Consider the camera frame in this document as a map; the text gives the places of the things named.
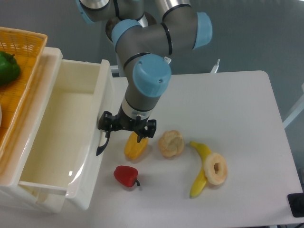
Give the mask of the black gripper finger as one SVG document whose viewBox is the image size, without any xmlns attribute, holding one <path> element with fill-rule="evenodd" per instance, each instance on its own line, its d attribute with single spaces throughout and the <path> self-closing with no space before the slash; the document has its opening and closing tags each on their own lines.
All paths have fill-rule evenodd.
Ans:
<svg viewBox="0 0 304 228">
<path fill-rule="evenodd" d="M 140 143 L 145 138 L 153 138 L 156 129 L 157 121 L 155 119 L 140 121 L 136 127 L 137 142 Z"/>
<path fill-rule="evenodd" d="M 105 137 L 109 138 L 112 131 L 119 129 L 119 122 L 116 115 L 109 111 L 104 111 L 98 121 L 98 129 L 105 132 Z"/>
</svg>

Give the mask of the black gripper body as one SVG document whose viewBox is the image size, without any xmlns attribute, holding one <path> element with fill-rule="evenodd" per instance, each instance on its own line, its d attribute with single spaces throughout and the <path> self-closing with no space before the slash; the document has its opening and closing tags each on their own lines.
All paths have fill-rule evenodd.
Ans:
<svg viewBox="0 0 304 228">
<path fill-rule="evenodd" d="M 126 130 L 137 133 L 140 137 L 147 137 L 149 134 L 145 129 L 147 119 L 142 119 L 137 116 L 135 119 L 129 117 L 123 110 L 119 110 L 117 114 L 117 128 L 116 130 Z"/>
</svg>

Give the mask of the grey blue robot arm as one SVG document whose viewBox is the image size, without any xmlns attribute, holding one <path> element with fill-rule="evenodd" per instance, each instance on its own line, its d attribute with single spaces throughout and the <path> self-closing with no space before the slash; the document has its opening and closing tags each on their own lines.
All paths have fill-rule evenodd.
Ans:
<svg viewBox="0 0 304 228">
<path fill-rule="evenodd" d="M 152 138 L 156 121 L 150 115 L 168 87 L 171 68 L 167 57 L 191 51 L 212 39 L 212 24 L 204 12 L 197 12 L 188 0 L 158 0 L 159 24 L 144 21 L 141 0 L 79 0 L 77 6 L 87 23 L 117 18 L 111 41 L 128 87 L 118 114 L 105 111 L 98 128 L 137 133 L 138 140 Z"/>
</svg>

